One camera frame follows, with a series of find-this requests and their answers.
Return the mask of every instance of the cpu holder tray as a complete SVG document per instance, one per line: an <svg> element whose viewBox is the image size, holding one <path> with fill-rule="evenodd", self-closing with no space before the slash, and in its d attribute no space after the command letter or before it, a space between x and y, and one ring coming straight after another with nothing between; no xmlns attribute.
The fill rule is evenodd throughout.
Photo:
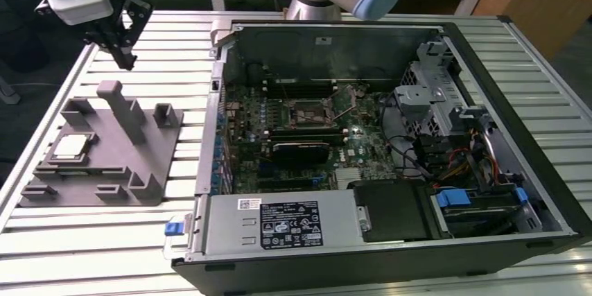
<svg viewBox="0 0 592 296"><path fill-rule="evenodd" d="M66 124L25 186L21 207L154 206L161 202L182 111L169 104L141 110L118 81L102 81L97 96L109 109L72 98Z"/></svg>

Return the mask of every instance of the motherboard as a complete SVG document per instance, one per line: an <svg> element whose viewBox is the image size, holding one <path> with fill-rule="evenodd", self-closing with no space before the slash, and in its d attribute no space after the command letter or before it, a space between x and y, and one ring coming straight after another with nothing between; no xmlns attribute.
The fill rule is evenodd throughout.
<svg viewBox="0 0 592 296"><path fill-rule="evenodd" d="M341 189L394 177L378 111L384 92L353 83L226 86L234 193Z"/></svg>

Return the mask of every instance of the blue tab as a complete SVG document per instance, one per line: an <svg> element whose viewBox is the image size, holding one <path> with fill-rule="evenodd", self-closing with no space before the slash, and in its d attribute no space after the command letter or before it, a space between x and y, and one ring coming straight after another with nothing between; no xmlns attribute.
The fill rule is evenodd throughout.
<svg viewBox="0 0 592 296"><path fill-rule="evenodd" d="M470 204L469 195L462 189L442 190L436 195L440 207L462 206Z"/></svg>
<svg viewBox="0 0 592 296"><path fill-rule="evenodd" d="M436 200L437 200L437 205L440 206L440 208L448 206L448 199L445 199L445 195L442 192L436 194Z"/></svg>
<svg viewBox="0 0 592 296"><path fill-rule="evenodd" d="M165 236L181 236L182 235L182 222L168 222L164 226Z"/></svg>
<svg viewBox="0 0 592 296"><path fill-rule="evenodd" d="M520 203L525 204L528 202L526 191L521 187L517 187L514 192L516 192L517 199L520 200Z"/></svg>

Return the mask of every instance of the power supply label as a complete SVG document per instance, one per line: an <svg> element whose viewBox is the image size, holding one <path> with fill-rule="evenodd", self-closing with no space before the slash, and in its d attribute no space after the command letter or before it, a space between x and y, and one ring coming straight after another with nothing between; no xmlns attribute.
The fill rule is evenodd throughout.
<svg viewBox="0 0 592 296"><path fill-rule="evenodd" d="M264 250L322 245L317 201L261 204L260 208Z"/></svg>

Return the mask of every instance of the circuit board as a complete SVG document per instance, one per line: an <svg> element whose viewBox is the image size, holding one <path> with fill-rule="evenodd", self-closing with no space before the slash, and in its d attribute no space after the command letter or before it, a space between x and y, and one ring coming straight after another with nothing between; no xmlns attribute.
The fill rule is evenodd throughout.
<svg viewBox="0 0 592 296"><path fill-rule="evenodd" d="M262 189L261 184L273 180L312 180L313 189L337 189L334 171L338 168L357 168L361 180L393 178L394 164L377 123L381 95L384 93L365 94L356 84L337 84L330 99L272 99L256 88L232 87L226 93L226 115L233 192L302 191ZM278 168L266 158L264 133L309 127L341 129L342 144L328 148L322 164Z"/></svg>

